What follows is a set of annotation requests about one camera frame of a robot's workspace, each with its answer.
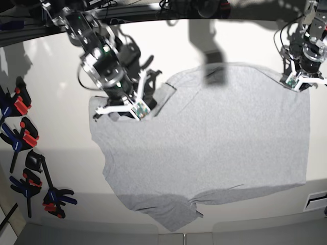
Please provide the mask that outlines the grey T-shirt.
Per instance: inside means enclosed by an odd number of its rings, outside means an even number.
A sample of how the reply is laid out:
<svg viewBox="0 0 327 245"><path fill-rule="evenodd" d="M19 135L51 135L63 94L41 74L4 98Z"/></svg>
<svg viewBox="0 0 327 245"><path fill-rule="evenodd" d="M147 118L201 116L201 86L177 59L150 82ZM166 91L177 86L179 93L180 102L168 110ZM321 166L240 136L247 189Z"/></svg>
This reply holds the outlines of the grey T-shirt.
<svg viewBox="0 0 327 245"><path fill-rule="evenodd" d="M264 197L306 183L310 93L280 74L246 65L211 64L173 75L155 92L143 120L92 115L103 175L129 210L171 232L201 216L197 205Z"/></svg>

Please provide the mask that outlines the blue orange bar clamp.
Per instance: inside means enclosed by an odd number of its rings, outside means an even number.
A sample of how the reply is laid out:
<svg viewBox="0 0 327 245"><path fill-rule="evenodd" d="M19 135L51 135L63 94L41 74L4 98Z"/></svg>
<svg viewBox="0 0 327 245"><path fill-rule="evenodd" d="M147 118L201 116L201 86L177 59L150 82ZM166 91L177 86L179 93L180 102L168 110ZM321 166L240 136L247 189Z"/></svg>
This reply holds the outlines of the blue orange bar clamp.
<svg viewBox="0 0 327 245"><path fill-rule="evenodd" d="M1 88L1 120L26 115L31 108L31 102L26 83L22 77L17 77L13 94L8 90L4 92Z"/></svg>
<svg viewBox="0 0 327 245"><path fill-rule="evenodd" d="M28 218L32 217L31 198L40 193L42 187L41 179L34 174L30 169L24 168L22 172L24 179L17 180L10 176L10 188L17 193L22 194L27 200Z"/></svg>
<svg viewBox="0 0 327 245"><path fill-rule="evenodd" d="M3 133L1 139L12 146L14 150L12 162L9 172L12 174L15 169L18 154L22 151L31 150L37 145L39 133L33 123L27 118L23 117L20 122L20 131L16 129L11 130L6 123L1 126Z"/></svg>

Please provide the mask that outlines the upper blue orange bar clamp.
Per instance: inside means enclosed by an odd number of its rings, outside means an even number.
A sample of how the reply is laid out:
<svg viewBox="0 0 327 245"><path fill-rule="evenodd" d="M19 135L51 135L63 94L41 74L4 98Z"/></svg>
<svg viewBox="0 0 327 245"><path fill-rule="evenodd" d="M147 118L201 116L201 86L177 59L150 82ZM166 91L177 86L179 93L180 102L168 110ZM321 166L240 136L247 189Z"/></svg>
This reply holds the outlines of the upper blue orange bar clamp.
<svg viewBox="0 0 327 245"><path fill-rule="evenodd" d="M13 94L8 90L4 92L1 88L1 120L26 115L31 108L31 102L26 83L22 77L17 77Z"/></svg>

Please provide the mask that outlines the large black bar clamp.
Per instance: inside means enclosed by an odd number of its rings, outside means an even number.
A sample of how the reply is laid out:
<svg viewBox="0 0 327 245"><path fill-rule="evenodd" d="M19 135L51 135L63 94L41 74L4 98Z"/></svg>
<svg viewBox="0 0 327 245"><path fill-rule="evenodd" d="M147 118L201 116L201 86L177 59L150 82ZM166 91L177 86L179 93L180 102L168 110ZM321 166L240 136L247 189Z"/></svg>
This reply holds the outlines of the large black bar clamp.
<svg viewBox="0 0 327 245"><path fill-rule="evenodd" d="M45 175L46 182L48 184L48 190L43 198L43 207L46 212L56 216L58 218L64 219L66 217L62 206L67 203L77 205L77 200L72 198L75 194L71 189L58 189L53 185L45 156L30 150L26 157L26 167L29 170L43 173Z"/></svg>

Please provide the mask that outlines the black strip at table edge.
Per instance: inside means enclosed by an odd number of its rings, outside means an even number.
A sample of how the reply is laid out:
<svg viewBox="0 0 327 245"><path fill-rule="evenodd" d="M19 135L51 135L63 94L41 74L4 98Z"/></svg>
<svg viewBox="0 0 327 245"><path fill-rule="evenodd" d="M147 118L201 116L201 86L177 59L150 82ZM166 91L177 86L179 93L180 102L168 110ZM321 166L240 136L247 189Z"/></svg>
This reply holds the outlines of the black strip at table edge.
<svg viewBox="0 0 327 245"><path fill-rule="evenodd" d="M18 208L18 204L15 203L15 205L11 208L11 210L9 211L9 213L5 216L5 218L1 222L1 224L0 224L0 231L7 224L7 222L9 221L9 219L11 218L11 216L13 215L13 213L16 211L17 208Z"/></svg>

